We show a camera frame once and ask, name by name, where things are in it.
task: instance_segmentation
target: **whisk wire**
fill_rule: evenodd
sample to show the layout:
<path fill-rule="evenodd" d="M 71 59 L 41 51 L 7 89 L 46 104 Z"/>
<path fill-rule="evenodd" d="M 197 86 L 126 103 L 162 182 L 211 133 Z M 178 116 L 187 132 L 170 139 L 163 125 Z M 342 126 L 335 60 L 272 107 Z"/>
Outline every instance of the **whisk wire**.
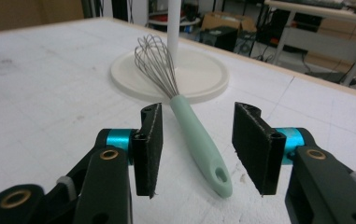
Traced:
<path fill-rule="evenodd" d="M 179 95 L 172 56 L 159 36 L 138 38 L 135 48 L 135 65 L 169 98 Z"/>

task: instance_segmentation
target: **white post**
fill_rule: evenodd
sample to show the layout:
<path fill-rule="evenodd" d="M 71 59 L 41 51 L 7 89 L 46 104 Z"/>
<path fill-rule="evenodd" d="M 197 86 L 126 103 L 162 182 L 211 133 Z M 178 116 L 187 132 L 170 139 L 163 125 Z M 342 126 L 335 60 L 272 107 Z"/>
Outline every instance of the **white post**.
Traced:
<path fill-rule="evenodd" d="M 167 42 L 169 52 L 171 53 L 172 62 L 177 67 L 178 56 L 178 30 L 180 27 L 180 9 L 181 0 L 168 0 L 168 31 Z"/>

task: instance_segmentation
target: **green handle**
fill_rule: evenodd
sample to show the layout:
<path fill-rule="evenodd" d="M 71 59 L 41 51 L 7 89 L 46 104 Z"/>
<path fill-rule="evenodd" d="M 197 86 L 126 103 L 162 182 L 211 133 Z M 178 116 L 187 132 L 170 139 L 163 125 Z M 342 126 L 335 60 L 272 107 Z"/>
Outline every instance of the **green handle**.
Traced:
<path fill-rule="evenodd" d="M 230 197 L 233 186 L 223 158 L 189 102 L 184 96 L 178 95 L 172 98 L 170 105 L 206 181 L 222 198 Z"/>

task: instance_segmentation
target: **white round base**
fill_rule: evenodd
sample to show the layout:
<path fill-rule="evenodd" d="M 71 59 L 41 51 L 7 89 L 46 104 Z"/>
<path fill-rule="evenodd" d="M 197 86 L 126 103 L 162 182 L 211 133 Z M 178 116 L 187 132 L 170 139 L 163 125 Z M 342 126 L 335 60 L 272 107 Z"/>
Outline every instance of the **white round base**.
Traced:
<path fill-rule="evenodd" d="M 178 90 L 190 103 L 210 100 L 227 88 L 230 76 L 219 60 L 201 52 L 179 49 L 177 61 Z M 153 103 L 169 103 L 167 96 L 136 67 L 134 52 L 122 55 L 111 65 L 111 77 L 128 95 Z"/>

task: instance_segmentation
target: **white table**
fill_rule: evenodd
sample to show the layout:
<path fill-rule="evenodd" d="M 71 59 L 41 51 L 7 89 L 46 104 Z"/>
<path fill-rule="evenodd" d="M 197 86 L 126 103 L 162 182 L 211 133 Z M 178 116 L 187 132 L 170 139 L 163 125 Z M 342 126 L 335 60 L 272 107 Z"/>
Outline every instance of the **white table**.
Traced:
<path fill-rule="evenodd" d="M 109 68 L 149 32 L 91 19 L 0 33 L 0 191 L 35 183 L 48 192 L 101 129 L 140 128 L 139 111 L 152 102 L 122 93 Z M 234 102 L 260 107 L 272 127 L 307 128 L 320 147 L 356 170 L 356 90 L 183 39 L 179 47 L 217 57 L 230 73 L 222 95 L 192 108 L 226 162 L 234 193 L 223 200 L 210 189 L 164 105 L 164 149 L 152 200 L 135 196 L 130 168 L 135 223 L 290 222 L 284 198 L 291 167 L 282 167 L 277 195 L 259 195 L 231 143 Z"/>
<path fill-rule="evenodd" d="M 354 65 L 351 69 L 349 69 L 347 76 L 342 83 L 345 86 L 349 85 L 356 74 L 356 41 L 295 29 L 292 26 L 292 21 L 297 12 L 350 22 L 356 22 L 356 14 L 345 9 L 340 10 L 325 7 L 312 7 L 274 0 L 266 0 L 264 3 L 270 7 L 288 10 L 291 12 L 279 40 L 273 64 L 277 64 L 279 55 L 285 45 L 321 53 L 332 58 L 353 62 Z"/>

